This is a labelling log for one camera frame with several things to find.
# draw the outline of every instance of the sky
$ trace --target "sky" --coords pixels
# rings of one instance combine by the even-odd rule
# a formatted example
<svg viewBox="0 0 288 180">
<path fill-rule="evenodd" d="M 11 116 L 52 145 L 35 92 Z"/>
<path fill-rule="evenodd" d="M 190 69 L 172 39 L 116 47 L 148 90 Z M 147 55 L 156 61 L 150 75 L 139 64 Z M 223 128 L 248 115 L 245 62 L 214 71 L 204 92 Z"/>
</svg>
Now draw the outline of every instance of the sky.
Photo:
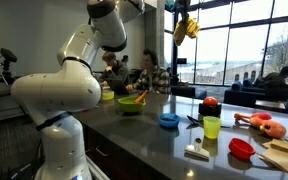
<svg viewBox="0 0 288 180">
<path fill-rule="evenodd" d="M 270 17 L 271 7 L 272 0 L 251 0 L 233 4 L 232 23 L 267 19 Z M 190 17 L 199 19 L 198 24 L 201 28 L 224 25 L 229 23 L 230 6 L 202 10 L 200 17 L 197 17 L 197 11 L 189 14 Z M 287 15 L 288 0 L 276 0 L 273 17 Z M 172 14 L 169 12 L 165 12 L 165 29 L 172 30 Z M 287 32 L 288 22 L 272 24 L 268 45 L 276 43 L 278 38 Z M 267 33 L 268 25 L 231 29 L 227 54 L 228 61 L 261 61 Z M 165 58 L 167 62 L 170 62 L 173 37 L 170 34 L 164 34 Z M 227 39 L 228 28 L 198 32 L 198 62 L 224 62 Z M 193 62 L 195 49 L 196 39 L 190 39 L 186 36 L 184 42 L 178 48 L 178 57 L 186 57 L 188 62 Z"/>
</svg>

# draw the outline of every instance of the countertop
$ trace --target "countertop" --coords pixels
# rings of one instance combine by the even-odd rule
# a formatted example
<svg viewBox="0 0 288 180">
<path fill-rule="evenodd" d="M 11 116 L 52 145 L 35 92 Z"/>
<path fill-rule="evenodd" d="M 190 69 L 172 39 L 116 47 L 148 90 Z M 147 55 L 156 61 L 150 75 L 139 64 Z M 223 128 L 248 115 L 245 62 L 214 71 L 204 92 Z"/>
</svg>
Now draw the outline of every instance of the countertop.
<svg viewBox="0 0 288 180">
<path fill-rule="evenodd" d="M 147 105 L 139 114 L 121 112 L 115 98 L 100 102 L 97 108 L 80 113 L 77 118 L 170 179 L 288 179 L 288 173 L 269 167 L 257 155 L 245 162 L 232 156 L 228 148 L 231 139 L 237 137 L 250 143 L 258 153 L 265 150 L 261 144 L 271 139 L 249 126 L 234 125 L 234 113 L 251 115 L 263 110 L 222 104 L 222 124 L 231 128 L 222 128 L 214 141 L 204 138 L 201 127 L 191 128 L 186 118 L 187 115 L 201 118 L 198 115 L 201 100 L 152 93 L 145 100 Z M 160 127 L 161 113 L 179 115 L 178 128 Z M 270 113 L 288 130 L 288 114 Z M 193 144 L 196 138 L 203 140 L 202 147 L 211 154 L 209 160 L 185 153 L 185 146 Z"/>
</svg>

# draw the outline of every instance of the red bowl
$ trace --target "red bowl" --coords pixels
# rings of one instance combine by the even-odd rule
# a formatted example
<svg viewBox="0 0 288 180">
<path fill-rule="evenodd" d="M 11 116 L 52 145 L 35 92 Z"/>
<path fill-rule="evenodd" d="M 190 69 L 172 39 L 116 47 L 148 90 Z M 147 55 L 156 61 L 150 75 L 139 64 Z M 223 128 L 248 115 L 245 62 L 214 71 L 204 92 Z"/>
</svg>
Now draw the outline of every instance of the red bowl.
<svg viewBox="0 0 288 180">
<path fill-rule="evenodd" d="M 254 148 L 242 139 L 233 138 L 228 147 L 234 156 L 242 160 L 249 160 L 255 154 Z"/>
</svg>

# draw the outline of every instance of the window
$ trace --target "window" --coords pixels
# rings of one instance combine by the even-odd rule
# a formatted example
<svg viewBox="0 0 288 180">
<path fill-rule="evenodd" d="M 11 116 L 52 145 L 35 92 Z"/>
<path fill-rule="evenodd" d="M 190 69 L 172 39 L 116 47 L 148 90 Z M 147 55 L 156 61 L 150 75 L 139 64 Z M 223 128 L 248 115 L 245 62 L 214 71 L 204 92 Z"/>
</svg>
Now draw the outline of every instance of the window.
<svg viewBox="0 0 288 180">
<path fill-rule="evenodd" d="M 173 55 L 173 34 L 164 32 L 164 58 L 167 67 L 171 67 Z"/>
<path fill-rule="evenodd" d="M 232 23 L 270 18 L 273 0 L 252 0 L 233 4 Z"/>
<path fill-rule="evenodd" d="M 195 83 L 222 84 L 228 28 L 200 31 Z"/>
<path fill-rule="evenodd" d="M 288 16 L 288 0 L 275 0 L 273 17 Z"/>
<path fill-rule="evenodd" d="M 164 11 L 164 29 L 172 31 L 173 28 L 173 13 Z"/>
<path fill-rule="evenodd" d="M 252 71 L 252 73 L 251 73 L 251 80 L 252 80 L 252 82 L 255 81 L 255 77 L 256 77 L 256 71 Z"/>
<path fill-rule="evenodd" d="M 201 27 L 197 39 L 185 36 L 181 46 L 173 47 L 178 50 L 177 58 L 187 59 L 187 64 L 177 64 L 182 81 L 231 85 L 247 72 L 245 75 L 254 82 L 257 77 L 279 72 L 288 65 L 288 1 L 227 2 L 233 4 L 191 1 L 192 8 L 199 7 L 198 3 L 210 6 L 189 12 Z"/>
<path fill-rule="evenodd" d="M 268 25 L 235 28 L 230 32 L 225 85 L 232 84 L 235 74 L 261 70 Z"/>
<path fill-rule="evenodd" d="M 265 58 L 264 76 L 288 66 L 288 22 L 272 24 Z"/>
<path fill-rule="evenodd" d="M 243 80 L 246 79 L 246 78 L 248 78 L 248 72 L 245 72 L 245 73 L 244 73 Z"/>
<path fill-rule="evenodd" d="M 189 16 L 197 17 L 197 11 L 189 12 Z M 179 74 L 180 81 L 194 83 L 196 38 L 191 39 L 188 36 L 185 36 L 182 44 L 177 48 L 177 58 L 187 59 L 187 64 L 177 65 L 177 73 Z"/>
<path fill-rule="evenodd" d="M 235 74 L 234 82 L 239 81 L 239 80 L 240 80 L 240 75 L 239 74 Z"/>
<path fill-rule="evenodd" d="M 230 19 L 230 6 L 201 10 L 199 15 L 199 25 L 201 28 L 226 25 Z"/>
<path fill-rule="evenodd" d="M 210 2 L 214 0 L 193 0 L 191 1 L 191 5 L 198 4 L 198 3 L 205 3 L 205 2 Z"/>
</svg>

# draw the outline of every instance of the dark cabinet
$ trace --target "dark cabinet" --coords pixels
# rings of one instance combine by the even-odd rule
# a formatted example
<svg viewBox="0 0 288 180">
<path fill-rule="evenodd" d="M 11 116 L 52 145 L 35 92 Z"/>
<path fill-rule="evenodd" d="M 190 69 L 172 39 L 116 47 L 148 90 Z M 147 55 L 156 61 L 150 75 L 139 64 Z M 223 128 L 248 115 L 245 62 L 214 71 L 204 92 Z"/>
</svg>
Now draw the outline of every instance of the dark cabinet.
<svg viewBox="0 0 288 180">
<path fill-rule="evenodd" d="M 110 179 L 168 179 L 114 142 L 86 126 L 84 126 L 84 139 L 86 155 Z"/>
</svg>

